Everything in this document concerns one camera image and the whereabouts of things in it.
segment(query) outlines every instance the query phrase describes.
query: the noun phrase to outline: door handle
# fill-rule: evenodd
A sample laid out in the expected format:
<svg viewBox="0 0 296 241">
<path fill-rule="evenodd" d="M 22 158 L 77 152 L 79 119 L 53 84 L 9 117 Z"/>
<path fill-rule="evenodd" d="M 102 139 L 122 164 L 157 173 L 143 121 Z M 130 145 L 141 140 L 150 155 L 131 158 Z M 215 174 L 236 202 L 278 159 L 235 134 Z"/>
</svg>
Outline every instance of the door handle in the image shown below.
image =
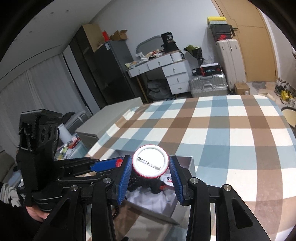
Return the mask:
<svg viewBox="0 0 296 241">
<path fill-rule="evenodd" d="M 238 30 L 238 28 L 234 28 L 234 27 L 232 27 L 231 24 L 229 24 L 229 27 L 230 27 L 230 30 L 231 30 L 231 32 L 232 32 L 233 37 L 235 37 L 236 35 L 235 35 L 235 31 L 234 31 L 234 30 Z"/>
</svg>

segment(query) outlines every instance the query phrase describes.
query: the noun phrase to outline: silver suitcase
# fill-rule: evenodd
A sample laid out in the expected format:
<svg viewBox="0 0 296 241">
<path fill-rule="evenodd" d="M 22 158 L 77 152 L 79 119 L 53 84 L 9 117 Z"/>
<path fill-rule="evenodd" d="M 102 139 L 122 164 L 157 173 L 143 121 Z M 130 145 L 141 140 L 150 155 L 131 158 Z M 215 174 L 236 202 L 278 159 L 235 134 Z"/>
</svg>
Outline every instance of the silver suitcase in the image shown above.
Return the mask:
<svg viewBox="0 0 296 241">
<path fill-rule="evenodd" d="M 197 76 L 189 80 L 192 97 L 219 96 L 228 94 L 225 75 Z"/>
</svg>

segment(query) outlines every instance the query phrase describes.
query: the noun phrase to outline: red rim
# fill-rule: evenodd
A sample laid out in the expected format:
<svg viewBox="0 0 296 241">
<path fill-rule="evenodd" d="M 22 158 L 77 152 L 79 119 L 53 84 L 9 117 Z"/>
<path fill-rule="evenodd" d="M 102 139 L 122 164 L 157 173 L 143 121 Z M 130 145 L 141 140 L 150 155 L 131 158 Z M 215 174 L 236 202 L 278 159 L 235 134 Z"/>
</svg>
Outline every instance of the red rim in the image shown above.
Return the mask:
<svg viewBox="0 0 296 241">
<path fill-rule="evenodd" d="M 141 177 L 148 178 L 148 179 L 155 179 L 155 178 L 158 178 L 158 177 L 162 176 L 162 175 L 168 170 L 168 167 L 167 167 L 167 168 L 165 169 L 165 171 L 164 171 L 162 174 L 160 174 L 160 175 L 158 175 L 158 176 L 156 176 L 156 177 L 146 177 L 146 176 L 144 176 L 144 175 L 138 173 L 138 172 L 136 171 L 134 165 L 133 165 L 133 168 L 134 168 L 135 172 L 136 172 L 137 174 L 139 174 Z"/>
</svg>

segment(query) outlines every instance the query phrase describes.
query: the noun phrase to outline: trash bag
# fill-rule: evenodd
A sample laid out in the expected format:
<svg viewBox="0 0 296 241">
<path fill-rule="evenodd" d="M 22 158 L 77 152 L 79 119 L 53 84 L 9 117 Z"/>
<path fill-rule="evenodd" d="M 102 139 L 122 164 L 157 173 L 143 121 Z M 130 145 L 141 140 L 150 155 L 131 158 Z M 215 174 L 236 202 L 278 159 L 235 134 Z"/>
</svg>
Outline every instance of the trash bag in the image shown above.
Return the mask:
<svg viewBox="0 0 296 241">
<path fill-rule="evenodd" d="M 147 86 L 149 89 L 148 97 L 154 101 L 173 97 L 166 79 L 151 80 L 147 83 Z"/>
</svg>

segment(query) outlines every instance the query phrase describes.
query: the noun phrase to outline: plaid bedspread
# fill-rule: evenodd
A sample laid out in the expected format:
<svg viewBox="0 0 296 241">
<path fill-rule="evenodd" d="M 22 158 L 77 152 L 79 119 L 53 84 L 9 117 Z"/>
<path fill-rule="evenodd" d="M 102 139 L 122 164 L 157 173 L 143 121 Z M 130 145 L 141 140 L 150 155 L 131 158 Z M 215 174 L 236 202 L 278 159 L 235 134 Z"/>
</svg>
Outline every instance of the plaid bedspread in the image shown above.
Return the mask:
<svg viewBox="0 0 296 241">
<path fill-rule="evenodd" d="M 116 149 L 135 151 L 146 144 L 193 156 L 199 179 L 233 186 L 271 240 L 285 240 L 296 224 L 296 139 L 270 99 L 214 96 L 135 108 L 88 156 L 104 160 Z"/>
</svg>

